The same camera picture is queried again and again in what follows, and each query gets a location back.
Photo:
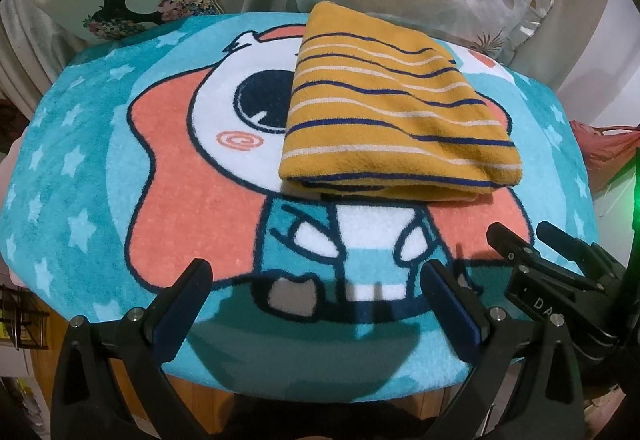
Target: folded towel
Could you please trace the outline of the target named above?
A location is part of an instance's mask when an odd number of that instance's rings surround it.
[[[517,184],[522,164],[442,46],[323,2],[300,46],[279,173],[329,193],[463,200]]]

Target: red plastic bag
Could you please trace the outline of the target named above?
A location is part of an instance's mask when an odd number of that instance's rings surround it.
[[[595,194],[606,187],[635,156],[636,147],[640,147],[640,125],[591,127],[577,120],[572,120],[570,124],[587,166],[589,189]],[[616,130],[624,133],[605,134]]]

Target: cartoon eye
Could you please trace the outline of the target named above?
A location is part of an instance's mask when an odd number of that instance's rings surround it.
[[[311,223],[300,223],[293,235],[293,243],[312,254],[317,254],[327,259],[335,259],[340,255],[335,243]]]
[[[396,251],[399,251],[399,258],[402,263],[414,261],[422,255],[427,254],[430,249],[430,241],[425,234],[422,225],[416,225],[404,237],[401,235],[396,244]]]
[[[293,71],[263,70],[236,88],[236,115],[249,127],[265,133],[284,133],[291,100]]]

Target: metal screw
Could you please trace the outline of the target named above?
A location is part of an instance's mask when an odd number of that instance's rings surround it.
[[[555,327],[561,327],[564,326],[564,315],[562,314],[551,314],[551,317],[549,317],[549,320],[551,321],[551,324],[553,324]]]
[[[142,319],[142,316],[145,314],[145,309],[143,308],[132,308],[127,312],[127,319],[129,321],[140,321],[140,319]]]
[[[491,308],[489,310],[489,315],[491,315],[491,318],[494,321],[498,321],[498,322],[504,321],[507,318],[507,312],[505,312],[499,306],[494,306],[493,308]]]
[[[69,325],[72,328],[79,328],[84,324],[84,317],[82,317],[82,315],[76,315],[76,317],[73,317],[70,321],[69,321]]]

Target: white wall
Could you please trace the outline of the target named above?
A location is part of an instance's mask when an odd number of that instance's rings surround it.
[[[569,119],[594,126],[640,124],[640,13],[632,0],[609,0],[575,68],[558,89]],[[633,231],[633,171],[593,198],[600,244],[628,262]]]
[[[574,69],[558,89],[569,119],[640,123],[640,13],[632,0],[609,0]]]

